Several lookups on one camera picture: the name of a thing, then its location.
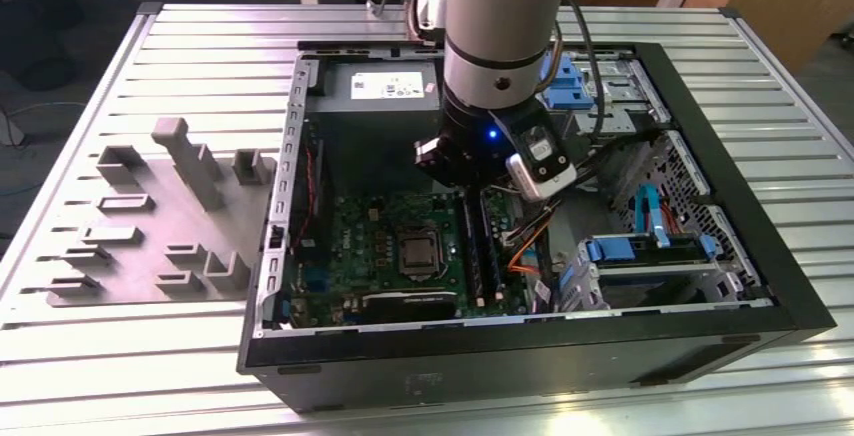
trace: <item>white sticker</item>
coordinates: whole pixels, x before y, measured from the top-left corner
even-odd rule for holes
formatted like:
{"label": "white sticker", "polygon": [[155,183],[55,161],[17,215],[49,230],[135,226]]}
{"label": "white sticker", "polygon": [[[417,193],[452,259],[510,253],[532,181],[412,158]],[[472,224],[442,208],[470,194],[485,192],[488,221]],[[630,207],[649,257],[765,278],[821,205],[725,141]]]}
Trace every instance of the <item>white sticker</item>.
{"label": "white sticker", "polygon": [[540,279],[534,285],[534,291],[537,291],[537,295],[544,301],[552,301],[552,289],[549,289],[549,286],[546,286]]}
{"label": "white sticker", "polygon": [[350,88],[353,99],[425,97],[422,73],[357,73]]}

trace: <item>slotted metal table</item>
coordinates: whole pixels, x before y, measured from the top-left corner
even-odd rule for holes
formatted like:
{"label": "slotted metal table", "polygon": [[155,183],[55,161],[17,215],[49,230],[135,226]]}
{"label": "slotted metal table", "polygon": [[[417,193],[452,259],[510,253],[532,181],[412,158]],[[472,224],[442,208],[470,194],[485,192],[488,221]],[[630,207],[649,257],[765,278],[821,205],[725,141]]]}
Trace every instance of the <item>slotted metal table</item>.
{"label": "slotted metal table", "polygon": [[[854,432],[852,146],[740,19],[717,10],[586,14],[596,39],[665,46],[839,328],[681,387],[303,417],[235,372],[243,302],[53,308],[42,288],[66,266],[50,256],[75,241],[107,189],[95,170],[105,146],[159,153],[150,132],[173,114],[215,152],[258,147],[275,156],[297,41],[405,38],[401,8],[378,20],[359,6],[147,6],[0,264],[0,431]],[[572,11],[561,18],[565,37],[580,39]]]}

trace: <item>floor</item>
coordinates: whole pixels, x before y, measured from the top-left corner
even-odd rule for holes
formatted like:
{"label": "floor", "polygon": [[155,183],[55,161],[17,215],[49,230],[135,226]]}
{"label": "floor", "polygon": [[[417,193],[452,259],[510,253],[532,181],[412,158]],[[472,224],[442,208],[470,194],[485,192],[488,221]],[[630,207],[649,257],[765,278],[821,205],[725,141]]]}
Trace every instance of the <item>floor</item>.
{"label": "floor", "polygon": [[[45,102],[86,103],[110,64],[137,7],[142,1],[175,3],[297,3],[299,0],[79,0],[87,19],[61,35],[78,63],[74,83],[55,91],[26,91],[0,73],[0,103],[7,111]],[[351,3],[354,0],[321,0]],[[797,79],[844,134],[854,140],[854,51],[829,41]],[[42,181],[47,177],[66,139],[74,129],[82,107],[42,106],[15,117],[29,135],[19,148],[0,146],[0,256],[27,214]]]}

